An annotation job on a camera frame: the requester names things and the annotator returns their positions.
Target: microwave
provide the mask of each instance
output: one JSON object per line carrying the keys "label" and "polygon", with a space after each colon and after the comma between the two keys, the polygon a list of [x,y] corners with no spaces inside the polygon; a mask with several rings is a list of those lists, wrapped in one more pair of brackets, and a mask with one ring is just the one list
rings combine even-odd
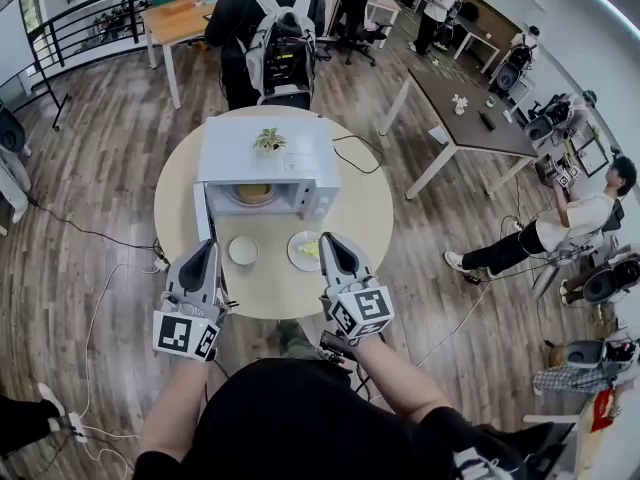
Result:
{"label": "microwave", "polygon": [[[254,147],[275,128],[286,146]],[[200,240],[209,218],[295,213],[322,220],[340,192],[331,125],[322,117],[210,117],[205,123],[193,187]]]}

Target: wooden floor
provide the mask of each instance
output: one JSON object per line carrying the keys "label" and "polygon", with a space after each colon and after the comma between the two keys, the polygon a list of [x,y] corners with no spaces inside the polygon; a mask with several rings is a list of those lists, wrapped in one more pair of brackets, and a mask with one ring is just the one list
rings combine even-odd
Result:
{"label": "wooden floor", "polygon": [[[414,364],[451,333],[486,285],[466,283],[442,260],[446,249],[466,252],[495,241],[500,223],[517,214],[519,190],[526,222],[549,200],[533,169],[525,169],[493,200],[482,179],[495,179],[510,158],[459,152],[413,201],[404,192],[437,156],[441,146],[427,130],[432,111],[410,95],[386,137],[376,124],[388,111],[407,68],[471,80],[449,57],[435,67],[406,48],[417,31],[415,16],[400,16],[385,49],[372,50],[378,66],[354,56],[353,65],[335,54],[316,69],[313,110],[382,147],[391,186],[395,223],[378,274],[392,293],[398,317],[387,333],[390,343]],[[33,156],[26,161],[31,195],[78,226],[118,240],[151,245],[154,189],[162,166],[178,143],[208,116],[223,113],[218,53],[174,48],[182,108],[175,111],[162,63],[148,68],[137,52],[78,69],[56,79],[65,108],[61,131],[51,131],[54,107],[48,97],[19,114]],[[465,61],[476,76],[476,63]],[[90,319],[111,269],[118,263],[153,268],[153,254],[79,233],[49,214],[30,208],[23,221],[0,239],[0,388],[19,400],[37,400],[36,382],[49,384],[68,410],[87,401],[85,340]],[[460,332],[422,366],[437,379],[453,405],[474,423],[503,430],[521,426],[526,413],[575,411],[579,399],[533,395],[531,377],[546,366],[542,337],[563,342],[590,334],[584,311],[563,309],[555,289],[539,305],[530,294],[530,272],[493,283]],[[91,406],[84,422],[116,433],[139,433],[171,371],[167,355],[151,348],[152,311],[158,306],[164,274],[144,275],[119,268],[102,301],[89,344]],[[321,315],[304,322],[312,337]],[[274,323],[237,315],[221,336],[220,361],[231,372],[260,357],[277,356]],[[209,393],[224,378],[212,367]],[[54,436],[58,445],[67,432]],[[11,457],[15,469],[33,478],[55,453],[40,442]],[[95,455],[98,442],[89,450]],[[136,440],[114,442],[133,462]],[[119,479],[121,461],[105,453],[90,460],[75,441],[67,443],[51,469],[39,478]]]}

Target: black office chair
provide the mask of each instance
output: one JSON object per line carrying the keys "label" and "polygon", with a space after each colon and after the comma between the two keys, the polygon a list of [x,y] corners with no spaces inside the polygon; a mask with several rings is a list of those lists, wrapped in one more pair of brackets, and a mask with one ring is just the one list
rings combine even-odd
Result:
{"label": "black office chair", "polygon": [[364,28],[364,16],[367,8],[367,0],[340,0],[340,10],[338,11],[338,22],[342,15],[345,16],[345,23],[337,23],[335,27],[336,33],[340,36],[338,46],[344,47],[349,51],[346,64],[351,64],[351,55],[358,52],[371,61],[371,65],[376,65],[376,60],[368,53],[368,42],[373,44],[376,40],[386,39],[387,36],[382,29],[390,26],[389,23],[376,22],[378,28],[376,30],[366,30]]}

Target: round table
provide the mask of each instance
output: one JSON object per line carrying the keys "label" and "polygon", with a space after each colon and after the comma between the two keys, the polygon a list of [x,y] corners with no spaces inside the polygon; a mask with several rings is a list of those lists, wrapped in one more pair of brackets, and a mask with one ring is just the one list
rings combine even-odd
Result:
{"label": "round table", "polygon": [[[292,107],[260,106],[234,110],[227,116],[317,116]],[[350,132],[333,121],[333,138]],[[193,185],[204,137],[204,125],[193,130],[173,151],[162,169],[154,200],[154,219],[160,245],[173,262],[198,242]],[[335,143],[342,156],[361,169],[371,170],[377,160],[355,137]],[[321,222],[298,215],[220,216],[215,228],[222,251],[222,269],[229,297],[239,303],[234,312],[265,319],[301,318],[322,311],[320,297],[326,283],[320,271],[303,272],[287,257],[287,243],[299,231],[332,231],[357,243],[369,255],[374,270],[384,258],[393,228],[393,203],[389,184],[378,169],[365,175],[338,159],[340,194]],[[241,267],[229,258],[233,238],[246,235],[259,248],[256,262]]]}

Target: white plate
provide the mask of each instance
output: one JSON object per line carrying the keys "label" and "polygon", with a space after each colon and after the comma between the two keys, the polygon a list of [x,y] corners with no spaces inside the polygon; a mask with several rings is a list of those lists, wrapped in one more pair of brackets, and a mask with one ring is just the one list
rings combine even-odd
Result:
{"label": "white plate", "polygon": [[229,244],[229,256],[238,265],[251,265],[258,257],[258,244],[248,236],[237,236]]}
{"label": "white plate", "polygon": [[287,244],[287,255],[289,260],[300,270],[305,272],[315,272],[320,270],[320,260],[298,251],[298,247],[306,244],[311,240],[318,240],[320,233],[316,231],[300,231],[289,239]]}

